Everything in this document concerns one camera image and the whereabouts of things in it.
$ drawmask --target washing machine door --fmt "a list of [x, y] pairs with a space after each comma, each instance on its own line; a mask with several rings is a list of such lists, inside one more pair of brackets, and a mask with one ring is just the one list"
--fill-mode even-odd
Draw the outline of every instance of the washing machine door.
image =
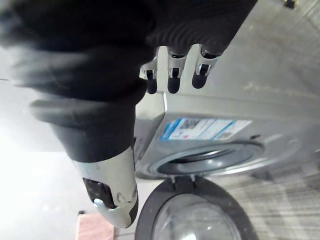
[[145, 202], [135, 240], [257, 240], [238, 202], [213, 182], [189, 176], [161, 183]]

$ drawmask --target black fabric sleeve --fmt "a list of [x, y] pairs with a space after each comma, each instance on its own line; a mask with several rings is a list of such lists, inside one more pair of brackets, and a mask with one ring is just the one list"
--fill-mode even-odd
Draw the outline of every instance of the black fabric sleeve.
[[19, 49], [11, 81], [41, 93], [31, 111], [73, 160], [103, 161], [132, 144], [140, 66], [154, 52], [149, 12], [140, 1], [1, 3], [0, 44]]

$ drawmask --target blue and white label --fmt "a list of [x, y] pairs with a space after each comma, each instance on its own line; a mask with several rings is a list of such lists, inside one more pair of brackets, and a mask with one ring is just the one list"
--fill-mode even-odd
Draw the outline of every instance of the blue and white label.
[[228, 140], [251, 120], [178, 118], [164, 129], [161, 140]]

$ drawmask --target washing machine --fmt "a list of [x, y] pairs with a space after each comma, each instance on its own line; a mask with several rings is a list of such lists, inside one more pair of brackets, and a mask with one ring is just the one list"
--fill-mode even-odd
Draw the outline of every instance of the washing machine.
[[135, 239], [258, 239], [238, 200], [212, 178], [255, 184], [265, 173], [319, 167], [319, 14], [319, 1], [295, 9], [259, 1], [201, 89], [192, 86], [200, 47], [190, 49], [176, 94], [160, 47], [158, 91], [136, 107], [134, 152], [137, 177], [164, 182], [144, 204]]

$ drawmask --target robotic hand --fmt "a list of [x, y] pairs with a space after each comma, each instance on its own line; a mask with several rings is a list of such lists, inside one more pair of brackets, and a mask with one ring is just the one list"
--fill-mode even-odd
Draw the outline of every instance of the robotic hand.
[[138, 211], [135, 105], [146, 88], [157, 91], [157, 47], [167, 46], [168, 90], [176, 93], [190, 47], [201, 44], [192, 84], [202, 88], [255, 3], [1, 2], [0, 44], [16, 56], [11, 81], [39, 92], [31, 111], [51, 124], [89, 198], [116, 227], [129, 227]]

